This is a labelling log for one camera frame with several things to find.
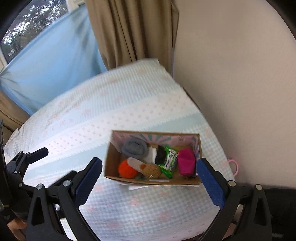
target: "window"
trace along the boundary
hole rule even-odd
[[[67,12],[66,0],[32,0],[1,40],[0,64],[9,63],[30,41]]]

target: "bed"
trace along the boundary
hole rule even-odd
[[[141,60],[95,76],[55,98],[16,130],[4,148],[46,147],[49,155],[29,166],[24,182],[49,186],[92,157],[104,164],[111,130],[199,133],[203,156],[233,180],[226,156],[196,105],[157,60]],[[102,240],[183,240],[203,233],[218,212],[199,187],[157,186],[129,190],[103,177],[80,211]],[[75,237],[63,220],[69,238]]]

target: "white wall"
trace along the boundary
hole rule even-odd
[[[174,78],[240,182],[296,187],[296,40],[265,0],[176,0]]]

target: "green snack package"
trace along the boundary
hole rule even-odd
[[[168,178],[172,178],[178,161],[178,152],[169,146],[165,146],[164,149],[167,153],[165,162],[163,164],[158,164],[158,166],[160,167],[162,173],[164,173]]]

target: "person's hand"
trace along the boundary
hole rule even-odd
[[[15,218],[11,222],[7,224],[10,231],[13,233],[13,235],[19,240],[19,241],[25,241],[26,237],[25,235],[20,231],[20,229],[25,229],[27,226],[27,223],[21,221],[19,218]]]

